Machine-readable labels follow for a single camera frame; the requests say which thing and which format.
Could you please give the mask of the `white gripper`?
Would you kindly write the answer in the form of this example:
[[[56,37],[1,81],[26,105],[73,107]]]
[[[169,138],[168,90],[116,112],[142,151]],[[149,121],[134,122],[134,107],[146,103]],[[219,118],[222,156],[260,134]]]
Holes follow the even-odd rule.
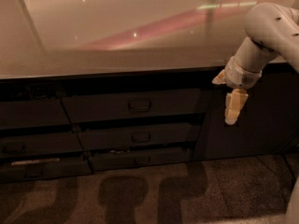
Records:
[[[249,95],[246,90],[252,88],[262,76],[262,72],[252,73],[241,67],[234,57],[231,57],[213,79],[214,85],[227,85],[233,90],[225,97],[225,123],[234,125]]]

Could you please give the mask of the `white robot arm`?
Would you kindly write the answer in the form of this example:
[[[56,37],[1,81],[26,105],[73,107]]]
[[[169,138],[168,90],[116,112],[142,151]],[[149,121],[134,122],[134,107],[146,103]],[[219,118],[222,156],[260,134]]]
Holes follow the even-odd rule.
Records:
[[[252,88],[268,63],[282,57],[299,72],[299,10],[275,3],[260,3],[245,18],[244,39],[236,54],[216,75],[212,83],[232,90],[225,98],[225,123],[233,125]]]

